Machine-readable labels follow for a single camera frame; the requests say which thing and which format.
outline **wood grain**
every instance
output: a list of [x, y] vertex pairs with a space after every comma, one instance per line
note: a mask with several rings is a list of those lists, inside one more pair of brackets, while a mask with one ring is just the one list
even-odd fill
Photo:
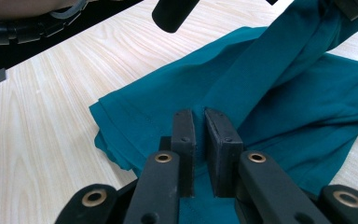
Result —
[[[79, 189], [133, 180], [95, 148], [89, 106], [230, 31], [269, 25], [290, 2], [204, 0], [172, 35], [151, 19], [157, 1], [146, 0], [9, 69], [0, 84], [0, 223], [53, 223]], [[358, 34], [332, 52], [358, 60]], [[334, 182], [358, 188], [357, 167], [358, 141]]]

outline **wooden table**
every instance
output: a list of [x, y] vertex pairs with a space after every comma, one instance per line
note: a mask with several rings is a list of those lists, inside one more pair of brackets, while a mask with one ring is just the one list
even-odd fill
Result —
[[[271, 24], [290, 2], [203, 0], [172, 35], [145, 0], [10, 68], [0, 84], [0, 223], [53, 223], [87, 185], [133, 180], [94, 146], [89, 106], [241, 26]], [[358, 60], [358, 34], [332, 52]], [[333, 182], [358, 188], [358, 140]]]

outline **teal cloth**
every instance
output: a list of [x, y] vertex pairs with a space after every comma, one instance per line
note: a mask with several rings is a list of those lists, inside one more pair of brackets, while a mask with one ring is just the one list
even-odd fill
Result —
[[215, 199], [205, 166], [203, 111], [225, 112], [249, 149], [272, 156], [315, 194], [358, 135], [358, 62], [325, 53], [358, 31], [332, 1], [296, 0], [269, 28], [240, 28], [114, 91], [90, 107], [95, 145], [142, 172], [174, 112], [191, 108], [198, 137], [196, 197], [181, 223], [236, 223], [232, 199]]

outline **round hole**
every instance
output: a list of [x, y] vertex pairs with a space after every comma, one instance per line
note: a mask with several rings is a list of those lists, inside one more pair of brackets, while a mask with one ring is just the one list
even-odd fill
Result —
[[86, 207], [94, 207], [100, 205], [106, 200], [106, 190], [94, 189], [83, 196], [82, 203]]
[[142, 224], [155, 224], [158, 222], [158, 214], [157, 213], [147, 213], [144, 214], [141, 218]]
[[300, 224], [313, 224], [313, 219], [304, 213], [296, 213], [295, 219]]
[[156, 157], [155, 157], [155, 160], [158, 161], [158, 162], [168, 162], [168, 161], [171, 161], [172, 160], [172, 156], [169, 155], [169, 154], [158, 154]]
[[333, 196], [342, 204], [348, 207], [358, 208], [358, 197], [344, 190], [338, 190], [333, 192]]
[[265, 162], [266, 161], [266, 157], [260, 153], [251, 153], [248, 155], [248, 159], [250, 161], [254, 161], [254, 162]]

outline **light wood surface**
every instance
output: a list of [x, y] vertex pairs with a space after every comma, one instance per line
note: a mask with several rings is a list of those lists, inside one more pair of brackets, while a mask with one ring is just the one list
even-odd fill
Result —
[[[172, 35], [146, 0], [10, 68], [0, 84], [0, 223], [53, 223], [87, 185], [133, 180], [94, 146], [89, 106], [230, 31], [269, 25], [290, 2], [202, 0]], [[332, 52], [358, 60], [358, 34]], [[358, 140], [333, 182], [358, 189]]]

